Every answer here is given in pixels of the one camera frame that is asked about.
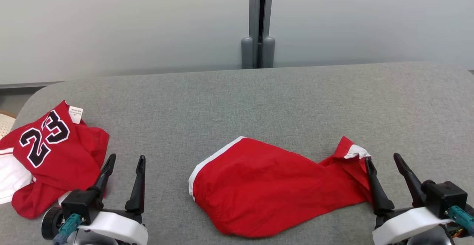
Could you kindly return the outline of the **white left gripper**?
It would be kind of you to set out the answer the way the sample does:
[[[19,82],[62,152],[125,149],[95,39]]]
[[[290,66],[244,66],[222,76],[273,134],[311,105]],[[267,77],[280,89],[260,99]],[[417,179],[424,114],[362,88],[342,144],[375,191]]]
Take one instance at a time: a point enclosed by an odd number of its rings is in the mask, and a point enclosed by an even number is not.
[[[102,201],[104,197],[109,177],[113,173],[115,161],[116,154],[111,154],[102,167],[95,183],[87,189],[95,193],[99,201]],[[145,180],[146,157],[140,155],[136,167],[135,183],[130,198],[125,205],[127,212],[134,214],[144,213]],[[100,211],[90,225],[80,225],[78,228],[89,230],[88,233],[93,232],[129,244],[147,245],[148,242],[148,231],[143,224],[113,212]]]

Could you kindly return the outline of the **red number 23 basketball jersey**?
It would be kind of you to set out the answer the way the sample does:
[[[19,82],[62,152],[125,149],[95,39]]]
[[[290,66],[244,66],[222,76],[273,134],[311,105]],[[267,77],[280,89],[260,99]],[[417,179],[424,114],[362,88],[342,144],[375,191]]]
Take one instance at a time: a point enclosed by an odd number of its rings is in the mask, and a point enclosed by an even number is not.
[[[62,101],[41,118],[0,139],[0,204],[34,219],[97,179],[109,135],[82,120],[83,109]]]

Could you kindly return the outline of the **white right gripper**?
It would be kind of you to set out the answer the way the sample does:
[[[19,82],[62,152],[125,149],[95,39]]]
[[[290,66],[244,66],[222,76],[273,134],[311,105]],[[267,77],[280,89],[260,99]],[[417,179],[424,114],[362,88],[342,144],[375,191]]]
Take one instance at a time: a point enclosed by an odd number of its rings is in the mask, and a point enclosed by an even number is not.
[[[422,183],[406,164],[403,157],[393,154],[398,172],[404,177],[413,199],[413,209],[395,216],[372,232],[375,245],[395,245],[406,241],[406,245],[451,245],[444,226],[453,221],[440,219],[425,206],[426,194],[421,190]],[[395,206],[387,197],[378,178],[377,169],[370,157],[365,159],[365,166],[372,198],[373,212],[377,216],[393,212]]]

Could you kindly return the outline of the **red shorts with white trim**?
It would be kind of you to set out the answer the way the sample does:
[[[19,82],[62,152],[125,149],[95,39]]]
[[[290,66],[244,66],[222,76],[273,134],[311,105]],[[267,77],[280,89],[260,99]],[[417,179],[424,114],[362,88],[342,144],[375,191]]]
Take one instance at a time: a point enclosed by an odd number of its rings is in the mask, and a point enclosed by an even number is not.
[[[372,202],[365,161],[342,137],[322,162],[238,137],[200,162],[188,193],[224,235],[268,238],[332,211]]]

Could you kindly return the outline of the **grey partition post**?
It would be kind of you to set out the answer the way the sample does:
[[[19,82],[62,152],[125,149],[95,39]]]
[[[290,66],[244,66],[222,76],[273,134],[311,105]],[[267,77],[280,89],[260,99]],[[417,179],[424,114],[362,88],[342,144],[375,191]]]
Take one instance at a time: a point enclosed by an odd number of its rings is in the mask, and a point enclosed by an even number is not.
[[[241,40],[241,67],[273,68],[275,38],[271,37],[272,0],[250,0],[249,33]]]

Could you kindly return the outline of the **cream perforated laundry basket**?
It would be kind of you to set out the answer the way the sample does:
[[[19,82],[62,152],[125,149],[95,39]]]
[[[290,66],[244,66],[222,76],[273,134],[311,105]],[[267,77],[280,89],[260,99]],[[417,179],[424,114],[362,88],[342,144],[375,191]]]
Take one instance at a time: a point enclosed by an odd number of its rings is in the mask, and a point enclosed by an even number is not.
[[[16,118],[15,114],[0,110],[0,140],[11,132]]]

